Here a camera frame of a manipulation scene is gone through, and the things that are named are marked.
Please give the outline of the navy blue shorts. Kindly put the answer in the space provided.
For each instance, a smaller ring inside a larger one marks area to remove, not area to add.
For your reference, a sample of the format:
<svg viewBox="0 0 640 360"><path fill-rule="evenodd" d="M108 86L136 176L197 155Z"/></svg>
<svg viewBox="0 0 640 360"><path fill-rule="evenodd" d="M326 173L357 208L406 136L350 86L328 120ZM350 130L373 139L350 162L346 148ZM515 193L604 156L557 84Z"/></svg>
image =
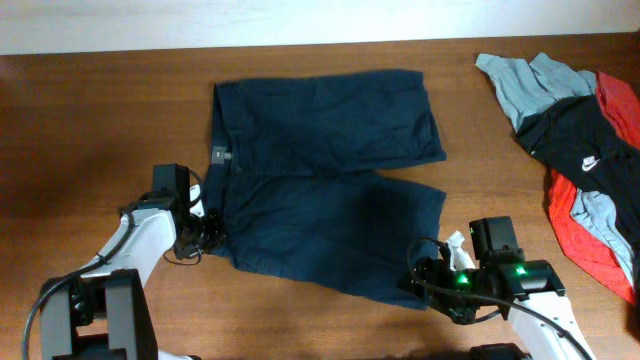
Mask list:
<svg viewBox="0 0 640 360"><path fill-rule="evenodd" d="M446 196L384 171L445 159L419 71L218 83L203 189L226 234L217 255L423 310L406 254L436 256Z"/></svg>

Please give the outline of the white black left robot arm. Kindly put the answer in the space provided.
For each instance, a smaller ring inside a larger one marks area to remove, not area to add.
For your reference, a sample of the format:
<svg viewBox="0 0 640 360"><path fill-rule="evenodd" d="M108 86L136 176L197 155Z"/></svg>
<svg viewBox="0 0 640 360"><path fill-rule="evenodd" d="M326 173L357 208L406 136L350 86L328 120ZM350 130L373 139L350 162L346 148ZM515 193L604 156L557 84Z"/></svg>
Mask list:
<svg viewBox="0 0 640 360"><path fill-rule="evenodd" d="M200 186L159 186L121 213L104 247L81 268L42 287L21 351L40 324L45 359L170 359L160 349L144 287L159 261L194 266L223 240L206 215Z"/></svg>

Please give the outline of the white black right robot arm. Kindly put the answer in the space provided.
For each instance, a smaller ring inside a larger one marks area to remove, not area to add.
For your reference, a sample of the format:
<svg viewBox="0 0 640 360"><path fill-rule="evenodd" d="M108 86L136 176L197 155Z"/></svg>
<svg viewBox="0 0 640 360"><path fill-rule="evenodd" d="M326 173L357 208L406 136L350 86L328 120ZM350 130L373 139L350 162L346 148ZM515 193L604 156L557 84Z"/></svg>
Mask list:
<svg viewBox="0 0 640 360"><path fill-rule="evenodd" d="M549 262L527 261L523 251L489 251L478 269L453 271L443 259L406 256L408 290L458 325L478 322L477 311L495 306L531 359L593 359L566 288Z"/></svg>

